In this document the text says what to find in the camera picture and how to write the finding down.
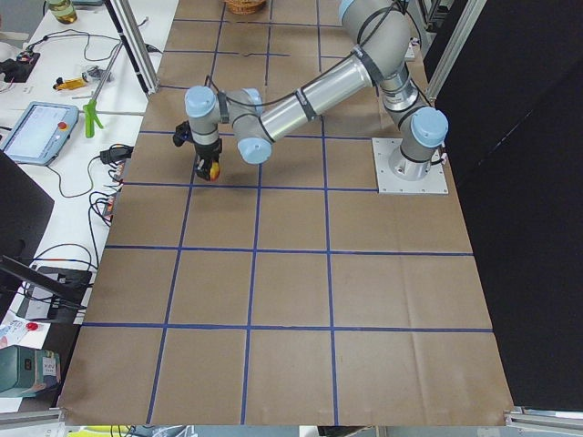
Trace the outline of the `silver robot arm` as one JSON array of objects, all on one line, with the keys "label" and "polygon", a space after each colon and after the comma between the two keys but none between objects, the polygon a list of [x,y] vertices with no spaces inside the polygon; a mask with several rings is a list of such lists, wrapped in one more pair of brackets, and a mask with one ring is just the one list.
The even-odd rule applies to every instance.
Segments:
[{"label": "silver robot arm", "polygon": [[265,107],[255,88],[223,92],[194,86],[185,94],[188,118],[176,127],[173,142],[195,148],[195,171],[205,180],[220,174],[222,142],[219,126],[229,124],[243,160],[266,162],[273,144],[313,121],[366,87],[381,91],[384,109],[402,132],[403,140],[389,157],[391,171],[400,179],[424,178],[448,132],[443,112],[421,100],[404,57],[410,26],[404,3],[398,1],[343,1],[339,19],[354,46],[349,55],[294,92]]}]

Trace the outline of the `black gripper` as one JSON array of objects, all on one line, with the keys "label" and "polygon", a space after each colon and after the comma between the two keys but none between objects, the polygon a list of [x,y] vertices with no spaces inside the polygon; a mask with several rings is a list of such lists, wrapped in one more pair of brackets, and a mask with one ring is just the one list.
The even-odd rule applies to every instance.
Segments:
[{"label": "black gripper", "polygon": [[222,141],[216,140],[209,145],[195,144],[196,164],[195,172],[199,178],[206,178],[205,167],[212,161],[220,163],[220,154],[222,152]]}]

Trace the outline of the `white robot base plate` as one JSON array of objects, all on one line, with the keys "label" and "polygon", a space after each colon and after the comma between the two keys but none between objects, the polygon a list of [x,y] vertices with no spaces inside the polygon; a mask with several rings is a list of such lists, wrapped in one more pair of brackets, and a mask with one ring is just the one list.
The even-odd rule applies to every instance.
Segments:
[{"label": "white robot base plate", "polygon": [[429,161],[415,163],[401,150],[401,138],[373,137],[377,191],[382,195],[447,195],[444,165],[436,150]]}]

